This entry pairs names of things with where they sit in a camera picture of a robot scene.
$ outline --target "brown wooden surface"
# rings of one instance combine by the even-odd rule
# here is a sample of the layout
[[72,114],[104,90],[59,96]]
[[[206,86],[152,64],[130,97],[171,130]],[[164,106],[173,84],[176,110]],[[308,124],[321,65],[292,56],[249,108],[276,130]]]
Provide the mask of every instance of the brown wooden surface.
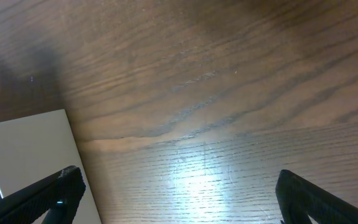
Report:
[[60,108],[104,223],[358,207],[358,1],[0,0],[0,121]]

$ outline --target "wood grain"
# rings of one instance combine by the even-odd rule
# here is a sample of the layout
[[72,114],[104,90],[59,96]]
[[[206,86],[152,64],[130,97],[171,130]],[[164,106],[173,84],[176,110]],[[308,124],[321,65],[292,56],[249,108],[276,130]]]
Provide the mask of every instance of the wood grain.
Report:
[[60,108],[104,223],[358,206],[358,1],[0,0],[0,121]]

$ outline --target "black plastic part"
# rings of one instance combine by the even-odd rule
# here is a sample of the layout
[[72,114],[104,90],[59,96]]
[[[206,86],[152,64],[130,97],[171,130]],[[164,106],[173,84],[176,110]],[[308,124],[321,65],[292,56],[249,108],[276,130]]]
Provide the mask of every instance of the black plastic part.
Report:
[[68,167],[2,199],[0,223],[30,224],[47,211],[44,224],[72,223],[85,189],[80,169]]
[[358,223],[358,208],[333,196],[289,170],[282,170],[276,195],[285,224]]

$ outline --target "wooden table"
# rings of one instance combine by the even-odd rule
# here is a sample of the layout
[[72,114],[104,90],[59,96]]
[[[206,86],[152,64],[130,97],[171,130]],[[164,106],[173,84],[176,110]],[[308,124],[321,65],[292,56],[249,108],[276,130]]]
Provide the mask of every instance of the wooden table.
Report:
[[358,207],[358,1],[0,0],[0,121],[60,108],[103,223]]

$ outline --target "dark wood grain streak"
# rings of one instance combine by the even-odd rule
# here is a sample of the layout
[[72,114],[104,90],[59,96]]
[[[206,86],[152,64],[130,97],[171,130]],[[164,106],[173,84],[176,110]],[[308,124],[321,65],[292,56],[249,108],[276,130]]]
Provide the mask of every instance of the dark wood grain streak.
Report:
[[61,108],[104,223],[358,207],[358,1],[0,0],[0,121]]

